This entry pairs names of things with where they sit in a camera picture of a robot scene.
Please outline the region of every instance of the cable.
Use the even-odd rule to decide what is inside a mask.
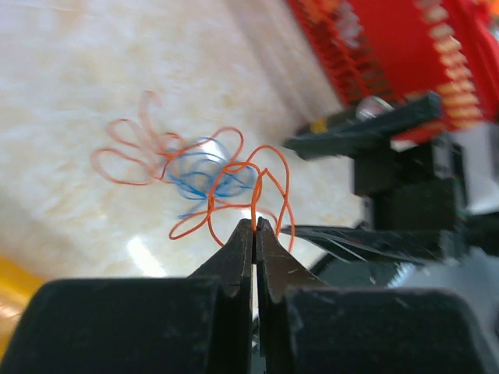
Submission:
[[[310,232],[309,234],[307,234],[307,236],[327,240],[327,241],[331,242],[332,244],[334,244],[334,245],[336,245],[339,248],[344,249],[344,250],[346,250],[346,248],[343,245],[338,245],[338,243],[342,243],[344,245],[349,245],[350,247],[353,247],[355,249],[360,249],[360,250],[365,251],[365,252],[375,253],[377,255],[385,256],[385,257],[392,258],[392,259],[398,259],[401,261],[408,261],[411,263],[418,263],[419,262],[419,259],[417,259],[417,258],[403,256],[403,255],[397,255],[395,253],[386,253],[386,252],[380,251],[378,249],[374,249],[372,247],[369,247],[368,245],[363,245],[363,244],[360,244],[358,242],[354,242],[352,240],[341,238],[337,235],[325,234],[325,233],[320,233],[320,232]],[[351,255],[354,255],[354,253],[352,253],[351,250],[347,250],[346,252],[350,253]],[[332,252],[328,252],[328,253],[330,253],[333,256],[338,256]],[[364,259],[359,254],[355,254],[354,256],[363,260],[363,261],[366,261],[366,259]],[[339,259],[341,261],[348,262],[345,259],[342,259],[342,258],[339,258]]]
[[[203,142],[206,139],[200,138],[197,142]],[[218,154],[193,150],[178,156],[166,169],[167,179],[177,186],[180,196],[198,201],[194,208],[179,217],[181,219],[195,213],[206,203],[207,192],[213,188],[214,180],[230,158],[230,153],[221,142],[216,139],[211,139],[210,142],[212,142],[213,152],[217,151]],[[236,197],[254,187],[253,169],[245,168],[238,174],[242,176],[224,173],[214,191],[215,197],[219,199]]]
[[[329,235],[329,234],[324,234],[324,233],[321,233],[321,232],[314,232],[313,234],[309,234],[309,236],[313,236],[314,238],[319,238],[319,239],[323,239],[327,242],[330,242],[331,244],[333,245],[336,245],[337,247],[343,249],[345,252],[351,254],[352,256],[360,259],[361,261],[367,261],[364,257],[362,257],[361,255],[359,255],[358,253],[355,253],[354,251],[352,251],[351,249],[348,249],[346,246],[340,244],[339,242],[337,242],[336,240],[334,240],[334,236],[332,235]],[[351,242],[346,242],[344,243],[345,245],[350,245],[350,246],[353,246],[355,248],[355,244],[354,243],[351,243]],[[343,257],[341,257],[340,255],[336,254],[336,253],[333,253],[333,252],[327,252],[328,254],[332,255],[335,259],[338,259],[340,261],[342,261],[343,263],[350,263],[350,261],[348,261],[347,259],[344,259]]]
[[[237,158],[241,154],[242,148],[244,146],[244,136],[242,132],[235,127],[222,127],[219,130],[217,130],[212,136],[207,138],[202,138],[200,141],[194,144],[187,145],[186,141],[179,134],[176,134],[174,132],[157,133],[152,129],[149,117],[147,115],[147,110],[149,108],[149,103],[151,101],[153,102],[154,105],[158,107],[161,106],[161,101],[159,99],[159,96],[151,91],[146,91],[143,96],[143,100],[141,101],[140,111],[139,111],[139,117],[142,126],[139,126],[134,121],[122,118],[109,123],[106,130],[107,134],[118,144],[122,144],[123,146],[127,146],[140,151],[144,156],[145,161],[140,160],[139,158],[131,157],[126,153],[122,152],[121,150],[117,150],[114,148],[103,148],[94,151],[90,155],[90,162],[94,167],[95,171],[99,173],[103,178],[109,180],[110,182],[114,182],[120,185],[150,185],[151,183],[156,181],[163,183],[173,183],[175,181],[175,172],[173,171],[173,167],[175,166],[176,161],[178,160],[182,161],[182,158],[185,157],[185,155],[187,155],[188,152],[190,152],[191,150],[196,150],[196,152],[198,152],[198,149],[200,149],[204,144],[210,141],[217,142],[215,138],[217,138],[217,136],[219,136],[221,133],[234,132],[239,136],[239,145],[236,151],[221,167],[221,170],[216,174],[213,180],[210,181],[209,185],[211,186],[211,188],[203,192],[206,194],[207,209],[200,212],[194,212],[193,210],[191,210],[188,214],[183,215],[181,221],[175,224],[173,228],[170,230],[168,237],[171,240],[183,238],[189,234],[192,234],[194,231],[198,230],[207,223],[208,229],[210,230],[213,239],[220,246],[223,246],[224,243],[218,238],[218,236],[214,232],[211,216],[214,212],[226,209],[233,209],[233,208],[250,209],[251,227],[253,229],[253,232],[256,232],[257,230],[257,212],[272,217],[275,223],[275,234],[276,236],[279,236],[281,232],[281,226],[282,226],[282,221],[284,219],[284,215],[286,211],[288,211],[290,226],[291,226],[291,240],[289,243],[288,250],[291,252],[295,240],[295,219],[293,217],[291,206],[289,205],[289,187],[290,187],[291,175],[289,172],[288,163],[286,162],[286,159],[284,158],[282,153],[279,152],[279,150],[277,150],[273,146],[263,145],[256,148],[245,161],[237,161]],[[116,133],[115,128],[118,124],[121,123],[128,124],[128,126],[132,129],[135,137],[137,138],[138,144],[126,141]],[[173,142],[177,142],[178,146],[173,147],[172,146]],[[267,168],[260,170],[260,168],[252,162],[252,159],[255,157],[255,155],[262,150],[270,150],[275,154],[277,154],[278,157],[281,159],[286,173],[286,182],[284,188],[282,188],[281,184],[272,175],[272,173],[270,173],[270,171]],[[123,181],[110,176],[110,174],[107,173],[106,170],[102,167],[100,162],[100,157],[103,153],[113,153],[114,155],[121,157],[123,160],[131,161],[135,164],[138,164],[139,166],[141,166],[142,169],[145,170],[148,179],[145,182],[131,182],[131,181]],[[254,189],[251,198],[251,203],[231,204],[224,201],[221,196],[225,195],[225,198],[231,197],[229,193],[226,194],[223,193],[226,192],[224,188],[227,185],[228,181],[234,180],[237,182],[241,182],[236,175],[245,169],[246,170],[252,169],[256,172],[257,175],[256,180],[254,181]],[[187,173],[187,175],[183,175],[182,177],[192,178],[192,175],[193,175],[192,173],[191,174]],[[275,184],[275,186],[278,188],[284,200],[278,217],[276,217],[269,210],[258,208],[257,206],[258,201],[263,192],[264,177],[266,176]],[[187,185],[183,185],[181,183],[182,181],[185,182],[185,179],[182,178],[177,178],[177,179],[178,179],[177,186],[181,186],[180,190],[182,190],[182,193],[187,194],[186,196],[188,196],[188,194],[191,193],[192,195],[190,195],[190,197],[194,199],[196,192],[199,192],[199,190],[195,191],[193,189],[189,189]],[[187,221],[190,221],[194,217],[199,217],[199,216],[204,216],[203,220],[199,224],[180,234],[175,234],[177,230],[179,230],[179,228],[183,226]]]

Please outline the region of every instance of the white tile floor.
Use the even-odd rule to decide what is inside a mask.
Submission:
[[[0,256],[46,279],[183,276],[217,250],[206,229],[168,240],[191,206],[173,186],[114,185],[90,166],[143,90],[163,100],[163,129],[193,139],[234,125],[244,155],[339,109],[282,0],[1,0],[0,48]],[[285,156],[298,223],[357,219],[347,160]],[[277,158],[257,162],[284,176]],[[261,201],[278,212],[277,191]],[[215,217],[220,236],[241,217]]]

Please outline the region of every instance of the gray metal part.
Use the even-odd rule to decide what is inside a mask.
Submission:
[[[374,226],[374,207],[373,207],[373,199],[368,196],[363,197],[362,199],[364,205],[364,217],[362,222],[362,228],[364,230],[373,230]]]
[[[499,336],[495,333],[499,317],[499,259],[487,256],[481,249],[458,266],[440,263],[414,268],[402,287],[447,288],[463,297],[476,314],[483,335],[499,362]]]
[[[455,132],[451,137],[463,148],[469,212],[498,211],[499,125],[484,122],[480,127]],[[436,263],[424,268],[414,266],[404,278],[401,287],[443,287],[461,295],[476,314],[483,335],[499,362],[499,336],[495,332],[499,319],[498,258],[474,248],[458,266]]]
[[[452,135],[443,132],[432,140],[434,152],[435,176],[437,178],[450,178],[454,170],[452,162]]]
[[[499,210],[499,125],[483,123],[453,134],[463,147],[469,211],[474,214]]]

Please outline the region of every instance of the black mechanism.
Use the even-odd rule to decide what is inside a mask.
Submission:
[[[499,318],[484,334],[449,290],[368,288],[386,285],[403,263],[459,263],[472,245],[499,254],[499,215],[467,213],[462,151],[449,134],[402,152],[390,147],[390,136],[439,113],[430,93],[287,143],[302,156],[353,157],[353,190],[364,202],[356,228],[296,228],[327,253],[312,271],[260,218],[256,232],[241,220],[187,278],[57,280],[31,300],[0,374],[247,374],[255,337],[267,374],[499,374],[488,340],[492,329],[499,339]],[[325,279],[343,264],[364,266],[354,270],[366,272],[363,288]]]
[[[300,129],[283,145],[306,160],[337,155],[354,157],[364,150],[372,150],[391,136],[441,117],[441,113],[440,98],[429,92],[417,101],[365,121],[355,118],[355,113],[349,109],[323,119],[325,132]]]
[[[242,220],[185,279],[51,282],[0,366],[20,373],[250,372],[251,272],[267,374],[497,374],[467,304],[448,291],[339,289]]]

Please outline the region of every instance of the blue wire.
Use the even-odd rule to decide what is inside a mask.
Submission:
[[[231,158],[230,153],[222,143],[216,139],[210,139],[210,141],[218,146],[223,157],[196,150],[181,154],[166,168],[168,180],[175,184],[180,196],[187,200],[198,201],[187,213],[181,214],[180,219],[192,216],[207,202],[207,193],[213,189],[215,180]],[[190,166],[187,166],[186,162],[189,159],[195,161]],[[204,166],[213,167],[213,164],[218,167],[211,168],[210,172],[203,171]],[[255,171],[249,166],[237,173],[224,173],[214,191],[214,197],[217,199],[229,199],[241,195],[247,189],[253,189],[256,181],[255,174]]]

